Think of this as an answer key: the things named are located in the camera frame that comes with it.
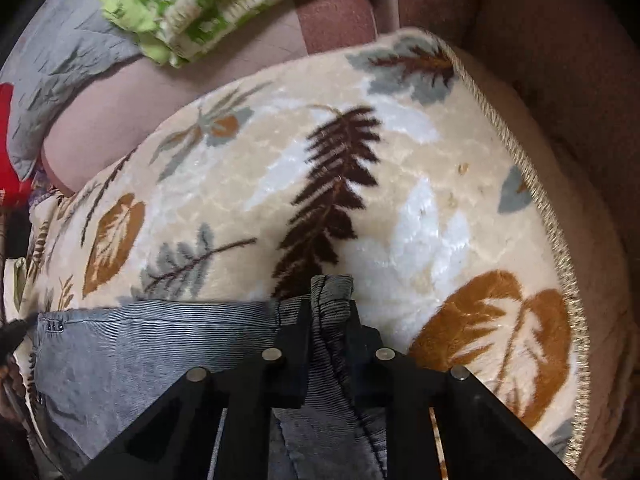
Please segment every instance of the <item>fern leaf pattern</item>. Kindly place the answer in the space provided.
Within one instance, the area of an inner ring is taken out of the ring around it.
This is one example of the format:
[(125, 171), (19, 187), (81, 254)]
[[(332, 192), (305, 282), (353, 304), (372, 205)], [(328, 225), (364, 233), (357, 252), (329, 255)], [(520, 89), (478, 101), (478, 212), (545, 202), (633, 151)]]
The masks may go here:
[(47, 242), (47, 236), (49, 235), (49, 225), (50, 225), (50, 222), (48, 220), (44, 221), (38, 231), (38, 236), (36, 237), (33, 245), (33, 251), (31, 252), (30, 257), (28, 258), (28, 261), (29, 261), (27, 264), (27, 268), (29, 269), (27, 271), (28, 278), (33, 277), (35, 279), (35, 277), (40, 272), (40, 267), (42, 266), (42, 259), (44, 257), (44, 246)]
[(256, 238), (246, 238), (220, 247), (213, 246), (213, 232), (208, 224), (200, 225), (194, 246), (179, 242), (160, 247), (155, 266), (146, 266), (140, 273), (140, 288), (131, 288), (131, 296), (119, 298), (121, 304), (141, 300), (180, 300), (185, 292), (195, 300), (204, 284), (210, 262), (215, 254), (253, 245)]
[(377, 48), (348, 55), (349, 63), (369, 72), (373, 80), (369, 94), (411, 91), (411, 99), (422, 105), (444, 99), (451, 92), (456, 73), (453, 63), (434, 40), (407, 36), (392, 49)]
[(60, 281), (60, 298), (58, 299), (58, 308), (57, 311), (66, 310), (69, 308), (69, 305), (73, 301), (74, 294), (71, 291), (73, 287), (73, 283), (71, 280), (73, 276), (69, 276), (64, 283), (62, 280)]
[(242, 105), (251, 95), (266, 85), (268, 83), (257, 85), (246, 92), (240, 92), (238, 88), (235, 88), (206, 113), (203, 113), (202, 105), (200, 105), (198, 119), (195, 124), (185, 130), (169, 134), (158, 144), (154, 154), (151, 156), (149, 164), (153, 164), (161, 153), (173, 152), (169, 162), (161, 171), (158, 182), (162, 182), (172, 176), (175, 170), (203, 140), (206, 142), (207, 147), (211, 148), (226, 144), (233, 139), (240, 131), (240, 128), (254, 114), (251, 108)]
[(374, 131), (380, 121), (373, 116), (373, 109), (361, 106), (345, 113), (332, 111), (335, 119), (307, 137), (307, 161), (313, 167), (306, 186), (292, 202), (300, 210), (289, 220), (290, 229), (279, 246), (286, 253), (273, 270), (272, 276), (278, 279), (277, 298), (306, 294), (311, 278), (322, 273), (322, 263), (338, 263), (332, 239), (357, 238), (347, 211), (365, 208), (352, 184), (378, 185), (362, 164), (379, 162), (369, 147), (370, 142), (380, 141)]

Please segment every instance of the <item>screw head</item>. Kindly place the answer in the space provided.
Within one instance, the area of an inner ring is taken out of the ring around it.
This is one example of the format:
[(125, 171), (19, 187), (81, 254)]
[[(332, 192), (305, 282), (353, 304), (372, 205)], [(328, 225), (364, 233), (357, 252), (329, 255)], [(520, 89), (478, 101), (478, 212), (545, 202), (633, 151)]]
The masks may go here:
[(391, 361), (396, 357), (396, 353), (391, 348), (378, 348), (376, 350), (376, 357), (381, 361)]
[(267, 348), (262, 351), (262, 358), (265, 361), (277, 361), (282, 357), (282, 350), (279, 348)]
[(451, 376), (457, 381), (464, 381), (469, 375), (471, 375), (471, 372), (463, 365), (451, 367)]
[(207, 376), (207, 371), (204, 368), (196, 367), (187, 372), (187, 380), (192, 383), (199, 383)]

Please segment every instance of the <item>hand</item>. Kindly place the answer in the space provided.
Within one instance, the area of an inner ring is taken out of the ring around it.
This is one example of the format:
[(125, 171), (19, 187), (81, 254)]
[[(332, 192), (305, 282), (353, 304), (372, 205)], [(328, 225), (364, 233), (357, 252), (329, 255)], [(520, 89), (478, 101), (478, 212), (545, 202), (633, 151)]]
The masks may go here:
[(9, 399), (7, 399), (4, 394), (5, 383), (8, 383), (13, 391), (20, 397), (24, 397), (27, 393), (22, 376), (20, 375), (20, 368), (13, 357), (9, 357), (6, 364), (0, 366), (0, 416), (8, 421), (18, 423), (20, 418), (18, 418), (17, 413), (14, 412), (14, 409), (9, 403)]

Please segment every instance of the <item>jeans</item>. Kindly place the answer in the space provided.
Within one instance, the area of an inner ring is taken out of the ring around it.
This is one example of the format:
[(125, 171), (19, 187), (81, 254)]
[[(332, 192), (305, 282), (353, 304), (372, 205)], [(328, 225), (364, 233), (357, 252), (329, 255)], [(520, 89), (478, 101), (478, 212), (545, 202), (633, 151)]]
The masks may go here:
[[(344, 360), (353, 281), (311, 283), (312, 357), (300, 410), (273, 410), (269, 478), (383, 479), (383, 410), (356, 409)], [(79, 470), (192, 367), (237, 366), (295, 323), (300, 298), (261, 303), (142, 301), (41, 314), (34, 386), (44, 432), (65, 472)]]

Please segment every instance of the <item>black bracket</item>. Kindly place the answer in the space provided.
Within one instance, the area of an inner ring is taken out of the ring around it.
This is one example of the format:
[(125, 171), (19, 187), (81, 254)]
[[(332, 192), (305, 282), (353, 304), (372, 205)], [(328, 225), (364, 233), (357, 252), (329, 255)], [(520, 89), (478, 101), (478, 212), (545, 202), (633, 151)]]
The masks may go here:
[(192, 368), (111, 442), (76, 480), (205, 479), (226, 408), (214, 480), (267, 478), (272, 408), (305, 401), (311, 307), (281, 328), (273, 347), (238, 368)]
[[(465, 367), (418, 368), (362, 326), (351, 301), (346, 359), (356, 406), (386, 408), (387, 480), (440, 480), (432, 415), (450, 480), (577, 480), (577, 477)], [(272, 408), (306, 397), (311, 309), (272, 348), (233, 370), (192, 368), (74, 480), (204, 480), (223, 409), (214, 480), (268, 476)]]

